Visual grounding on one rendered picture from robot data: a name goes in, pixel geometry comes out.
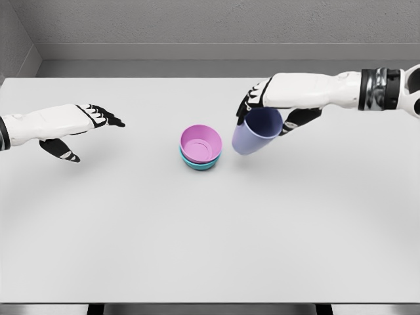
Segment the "lavender cup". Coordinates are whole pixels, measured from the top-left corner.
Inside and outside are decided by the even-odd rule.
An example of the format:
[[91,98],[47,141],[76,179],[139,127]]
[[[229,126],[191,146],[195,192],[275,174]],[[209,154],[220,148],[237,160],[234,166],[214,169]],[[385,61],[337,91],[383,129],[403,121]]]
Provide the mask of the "lavender cup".
[[232,137],[233,149],[241,154],[252,154],[274,140],[282,131],[283,119],[275,108],[253,108],[237,125]]

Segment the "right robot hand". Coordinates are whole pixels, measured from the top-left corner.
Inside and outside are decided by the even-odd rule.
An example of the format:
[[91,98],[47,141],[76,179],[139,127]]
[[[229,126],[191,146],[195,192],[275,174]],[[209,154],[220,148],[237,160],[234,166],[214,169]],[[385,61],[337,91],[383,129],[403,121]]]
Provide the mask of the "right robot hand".
[[318,118],[329,104],[327,75],[310,73],[277,73],[252,87],[236,112],[241,125],[253,108],[290,109],[280,132],[288,134]]

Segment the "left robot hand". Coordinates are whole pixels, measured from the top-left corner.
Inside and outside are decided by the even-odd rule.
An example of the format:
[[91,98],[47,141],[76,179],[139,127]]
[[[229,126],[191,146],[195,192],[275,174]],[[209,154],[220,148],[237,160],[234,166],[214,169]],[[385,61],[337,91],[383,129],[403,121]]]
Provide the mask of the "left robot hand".
[[94,104],[65,104],[34,113],[39,145],[52,156],[79,163],[80,158],[61,139],[80,135],[106,125],[124,127],[122,120],[113,113]]

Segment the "teal bowl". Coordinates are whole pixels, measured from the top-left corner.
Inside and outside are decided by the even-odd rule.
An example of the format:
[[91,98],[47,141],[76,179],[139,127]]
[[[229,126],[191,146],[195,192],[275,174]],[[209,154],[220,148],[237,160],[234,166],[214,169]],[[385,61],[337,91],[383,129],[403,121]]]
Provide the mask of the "teal bowl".
[[206,170],[212,168],[218,162],[219,158],[221,157],[221,154],[219,154],[214,160],[212,160],[208,163],[194,163],[194,162],[188,160],[184,156],[180,146],[178,147],[178,151],[179,151],[179,154],[180,154],[183,162],[185,162],[185,164],[187,164],[187,166],[189,166],[193,170],[197,170],[197,171],[206,171]]

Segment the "pink bowl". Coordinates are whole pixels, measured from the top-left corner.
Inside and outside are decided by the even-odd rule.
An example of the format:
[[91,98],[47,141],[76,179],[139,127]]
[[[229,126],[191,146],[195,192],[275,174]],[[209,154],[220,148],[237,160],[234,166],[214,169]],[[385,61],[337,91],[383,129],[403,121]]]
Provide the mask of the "pink bowl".
[[222,152],[222,139],[207,125],[191,125],[180,136],[180,149],[184,157],[198,164],[209,163]]

